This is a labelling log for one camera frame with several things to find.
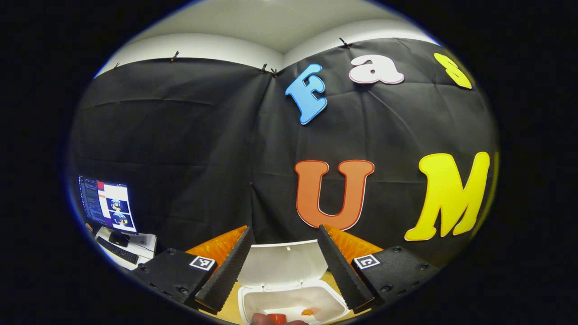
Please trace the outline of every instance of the desk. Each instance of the desk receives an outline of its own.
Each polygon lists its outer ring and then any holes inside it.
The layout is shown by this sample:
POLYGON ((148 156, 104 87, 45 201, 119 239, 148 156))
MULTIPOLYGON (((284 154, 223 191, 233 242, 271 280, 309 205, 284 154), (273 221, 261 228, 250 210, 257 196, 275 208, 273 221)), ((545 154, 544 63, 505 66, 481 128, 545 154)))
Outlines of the desk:
MULTIPOLYGON (((325 281, 329 286, 331 286, 335 291, 337 291, 337 293, 341 294, 341 291, 339 291, 339 288, 337 287, 337 284, 335 283, 335 279, 330 272, 325 272, 325 274, 321 277, 321 280, 325 281)), ((231 323, 244 324, 243 320, 241 319, 241 314, 239 313, 239 300, 238 300, 237 292, 239 291, 240 288, 241 288, 241 284, 239 282, 235 282, 235 285, 233 285, 233 289, 231 290, 231 293, 229 294, 229 297, 227 298, 227 301, 225 302, 223 309, 219 313, 217 313, 217 315, 212 315, 212 314, 204 312, 204 311, 201 311, 201 312, 203 312, 209 316, 212 316, 212 317, 226 320, 226 321, 231 322, 231 323)), ((341 317, 340 319, 335 320, 332 323, 336 323, 336 322, 339 322, 339 321, 344 320, 344 319, 349 319, 349 318, 355 317, 357 315, 361 315, 367 311, 363 311, 363 312, 358 313, 356 315, 353 314, 353 311, 349 311, 345 316, 341 317)))
MULTIPOLYGON (((98 237, 102 237, 104 240, 108 241, 110 236, 111 230, 106 227, 101 227, 94 239, 96 240, 98 237)), ((129 269, 133 270, 137 268, 140 263, 146 263, 153 259, 154 251, 157 248, 157 237, 153 234, 139 234, 139 235, 130 235, 130 240, 128 242, 127 247, 122 247, 116 244, 113 244, 119 248, 127 250, 131 253, 137 254, 139 259, 136 261, 136 264, 132 264, 128 261, 123 260, 122 258, 114 255, 111 251, 105 249, 101 245, 98 245, 102 249, 103 252, 116 264, 129 269)))

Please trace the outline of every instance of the white plastic container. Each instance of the white plastic container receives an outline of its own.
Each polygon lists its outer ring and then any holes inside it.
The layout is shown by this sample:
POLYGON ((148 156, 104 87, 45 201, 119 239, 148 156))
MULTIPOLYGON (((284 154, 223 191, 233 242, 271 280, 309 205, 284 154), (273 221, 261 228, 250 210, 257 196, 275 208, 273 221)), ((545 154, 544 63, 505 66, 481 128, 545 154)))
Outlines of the white plastic container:
POLYGON ((316 239, 251 246, 237 277, 241 318, 250 324, 254 313, 282 313, 288 322, 321 325, 345 316, 345 301, 321 280, 326 270, 316 239), (304 309, 314 314, 301 315, 304 309))

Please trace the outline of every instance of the monitor screen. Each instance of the monitor screen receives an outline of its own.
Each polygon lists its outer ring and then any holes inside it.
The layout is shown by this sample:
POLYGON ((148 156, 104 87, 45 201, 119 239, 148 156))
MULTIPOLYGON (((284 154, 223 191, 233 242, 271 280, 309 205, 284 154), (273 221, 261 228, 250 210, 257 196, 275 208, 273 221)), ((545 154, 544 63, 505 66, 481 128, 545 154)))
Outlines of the monitor screen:
POLYGON ((137 234, 125 184, 78 176, 80 198, 90 220, 105 227, 137 234))

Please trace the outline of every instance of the keyboard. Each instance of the keyboard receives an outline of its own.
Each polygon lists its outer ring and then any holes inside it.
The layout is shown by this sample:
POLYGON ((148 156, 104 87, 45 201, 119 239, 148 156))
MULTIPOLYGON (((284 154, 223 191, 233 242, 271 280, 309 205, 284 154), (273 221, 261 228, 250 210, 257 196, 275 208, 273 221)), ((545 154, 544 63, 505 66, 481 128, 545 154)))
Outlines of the keyboard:
POLYGON ((114 255, 120 257, 121 259, 130 262, 132 264, 136 264, 136 261, 139 259, 139 256, 135 253, 131 253, 127 250, 124 250, 114 244, 110 243, 109 241, 105 240, 102 237, 97 238, 97 242, 104 247, 109 252, 113 253, 114 255))

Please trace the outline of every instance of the table surface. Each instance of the table surface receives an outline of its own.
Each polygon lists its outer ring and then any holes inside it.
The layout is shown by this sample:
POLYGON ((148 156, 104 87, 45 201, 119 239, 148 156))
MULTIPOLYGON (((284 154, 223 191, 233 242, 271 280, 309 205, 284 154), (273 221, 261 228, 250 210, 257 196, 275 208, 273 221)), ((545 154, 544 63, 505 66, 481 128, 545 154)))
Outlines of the table surface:
MULTIPOLYGON (((335 279, 333 277, 333 275, 330 272, 325 272, 325 274, 321 277, 321 280, 323 280, 325 283, 327 283, 330 287, 333 288, 333 290, 337 291, 337 293, 339 293, 341 295, 341 292, 339 291, 339 288, 337 287, 337 284, 335 283, 335 279)), ((225 305, 223 306, 223 309, 217 313, 217 315, 212 315, 210 313, 201 311, 209 316, 213 316, 222 320, 226 320, 228 322, 231 323, 235 323, 235 324, 244 324, 243 320, 241 319, 241 314, 239 312, 239 299, 238 299, 238 294, 237 292, 239 291, 239 289, 241 288, 241 284, 239 282, 235 282, 235 285, 233 285, 233 289, 231 290, 231 293, 229 294, 229 297, 227 298, 227 301, 225 302, 225 305)), ((348 318, 352 318, 358 315, 361 315, 367 311, 369 311, 371 309, 368 309, 366 311, 363 311, 361 313, 358 314, 353 314, 353 311, 349 310, 348 313, 339 318, 336 319, 335 321, 331 322, 331 323, 336 323, 339 322, 341 320, 344 319, 348 319, 348 318)))

